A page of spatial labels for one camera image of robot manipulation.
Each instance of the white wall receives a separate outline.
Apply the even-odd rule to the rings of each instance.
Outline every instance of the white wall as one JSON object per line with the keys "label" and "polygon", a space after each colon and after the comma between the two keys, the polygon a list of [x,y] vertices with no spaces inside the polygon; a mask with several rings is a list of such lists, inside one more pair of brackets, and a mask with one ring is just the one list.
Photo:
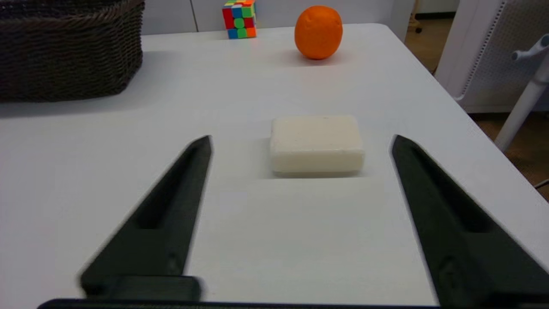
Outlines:
{"label": "white wall", "polygon": [[[221,15],[221,7],[225,2],[192,0],[198,31],[225,29]],[[301,12],[312,5],[333,7],[341,15],[344,24],[385,24],[404,40],[413,0],[256,0],[258,26],[294,26]]]}
{"label": "white wall", "polygon": [[460,0],[419,0],[418,13],[456,12]]}
{"label": "white wall", "polygon": [[191,0],[146,0],[142,34],[196,32]]}

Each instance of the wooden floor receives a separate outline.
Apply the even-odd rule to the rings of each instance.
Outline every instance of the wooden floor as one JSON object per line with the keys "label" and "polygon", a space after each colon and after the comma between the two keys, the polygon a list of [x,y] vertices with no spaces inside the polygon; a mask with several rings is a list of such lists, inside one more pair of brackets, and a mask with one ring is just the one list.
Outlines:
{"label": "wooden floor", "polygon": [[[423,32],[409,31],[405,44],[433,73],[438,66],[452,19],[420,20]],[[494,140],[508,113],[471,114],[482,131]],[[545,113],[531,113],[506,152],[507,158],[535,185],[549,178],[549,118]],[[549,201],[549,186],[539,190]]]}
{"label": "wooden floor", "polygon": [[408,31],[405,44],[431,72],[439,64],[444,44],[452,26],[453,19],[421,20],[423,31],[420,34]]}

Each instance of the wicker basket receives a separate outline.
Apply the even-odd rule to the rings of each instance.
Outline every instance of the wicker basket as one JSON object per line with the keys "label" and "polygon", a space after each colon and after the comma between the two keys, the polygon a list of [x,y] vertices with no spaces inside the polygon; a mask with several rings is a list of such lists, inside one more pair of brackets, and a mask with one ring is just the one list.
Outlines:
{"label": "wicker basket", "polygon": [[120,93],[143,59],[144,0],[0,0],[0,102]]}

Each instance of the white table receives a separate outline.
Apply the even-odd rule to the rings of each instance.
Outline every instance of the white table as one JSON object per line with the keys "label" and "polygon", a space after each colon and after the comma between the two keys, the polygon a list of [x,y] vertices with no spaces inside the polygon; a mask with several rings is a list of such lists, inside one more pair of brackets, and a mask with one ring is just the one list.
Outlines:
{"label": "white table", "polygon": [[[186,273],[208,301],[433,305],[389,155],[420,143],[549,269],[549,205],[385,26],[304,60],[293,29],[143,37],[114,97],[0,106],[0,307],[77,297],[77,275],[192,139],[214,157]],[[271,120],[352,114],[360,176],[279,179]]]}

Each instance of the soap bar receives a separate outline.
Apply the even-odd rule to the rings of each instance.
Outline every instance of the soap bar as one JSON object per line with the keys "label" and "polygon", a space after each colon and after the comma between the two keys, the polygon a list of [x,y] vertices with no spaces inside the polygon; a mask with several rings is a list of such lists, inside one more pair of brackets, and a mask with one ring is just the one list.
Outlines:
{"label": "soap bar", "polygon": [[364,156],[353,116],[290,116],[272,122],[274,172],[357,172],[362,169]]}

